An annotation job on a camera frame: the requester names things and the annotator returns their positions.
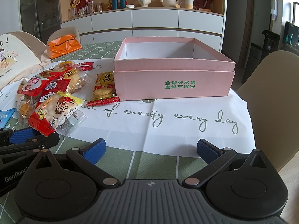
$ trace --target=floor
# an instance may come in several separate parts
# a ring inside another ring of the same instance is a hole
[[[241,80],[244,74],[244,68],[235,68],[235,77],[231,88],[237,91],[242,86]],[[299,223],[299,152],[289,161],[289,163],[279,171],[284,181],[289,198],[282,211],[281,218],[288,224]]]

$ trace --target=snack package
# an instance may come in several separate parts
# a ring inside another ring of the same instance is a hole
[[[22,79],[18,91],[27,83],[26,79]],[[19,125],[21,129],[27,128],[28,119],[34,111],[34,102],[31,96],[17,93],[16,97],[17,111],[19,113]]]
[[[116,96],[113,72],[98,74],[93,95],[86,106],[106,105],[119,101],[119,97]]]
[[[60,135],[68,137],[74,129],[76,129],[84,120],[87,119],[87,115],[80,110],[76,110],[70,117],[66,118],[65,121],[62,121],[59,124],[59,127],[56,129],[56,132]]]
[[[31,127],[45,136],[54,133],[62,118],[70,112],[75,112],[84,100],[69,93],[58,91],[44,101],[30,116]]]
[[[45,87],[44,91],[41,93],[41,96],[39,97],[39,100],[35,108],[41,105],[42,102],[46,101],[54,93],[58,93],[58,91],[65,92],[70,81],[71,81],[70,79],[64,79],[64,80],[49,83]]]
[[[69,70],[71,70],[70,67],[63,67],[43,71],[32,77],[21,89],[18,90],[18,93],[35,97],[40,94],[52,80],[60,77]]]
[[[76,90],[86,86],[92,81],[91,76],[86,74],[80,67],[71,65],[66,68],[69,70],[58,77],[57,80],[70,79],[66,88],[69,93],[74,93]]]
[[[80,67],[83,71],[91,71],[92,67],[93,67],[93,62],[82,62],[82,63],[78,63],[78,64],[74,64],[73,61],[68,60],[68,61],[64,61],[62,63],[59,63],[57,65],[57,67],[70,67],[70,66],[78,66]]]
[[[9,119],[12,117],[13,113],[15,112],[15,108],[2,111],[0,110],[0,128],[4,129],[5,125],[9,121]]]

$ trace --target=cabinet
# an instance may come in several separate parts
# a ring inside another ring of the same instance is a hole
[[[93,35],[81,35],[80,38],[81,38],[81,45],[94,43]]]
[[[133,28],[159,27],[178,28],[178,10],[136,9],[132,10]]]
[[[74,19],[61,24],[62,28],[76,27],[80,34],[92,32],[92,16]]]
[[[133,30],[133,37],[177,37],[176,30],[137,29]]]
[[[195,32],[186,32],[186,31],[179,31],[178,36],[185,37],[185,38],[195,38],[217,51],[220,50],[220,44],[221,44],[220,36],[195,33]]]
[[[44,44],[60,29],[58,0],[20,0],[20,12],[23,31]]]
[[[178,27],[222,34],[223,19],[214,14],[180,10]]]
[[[132,28],[132,10],[92,15],[93,31]]]
[[[111,31],[93,34],[94,43],[123,41],[124,38],[133,37],[132,30]]]

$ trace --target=white vase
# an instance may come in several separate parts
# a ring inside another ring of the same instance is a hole
[[[141,7],[147,7],[152,0],[138,0],[138,3],[141,5]]]

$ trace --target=screw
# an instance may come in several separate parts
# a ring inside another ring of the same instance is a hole
[[[117,183],[116,178],[105,178],[103,180],[103,184],[105,184],[105,185],[115,185],[116,183]]]
[[[187,178],[185,179],[185,183],[188,185],[198,185],[199,184],[199,179],[197,178]]]

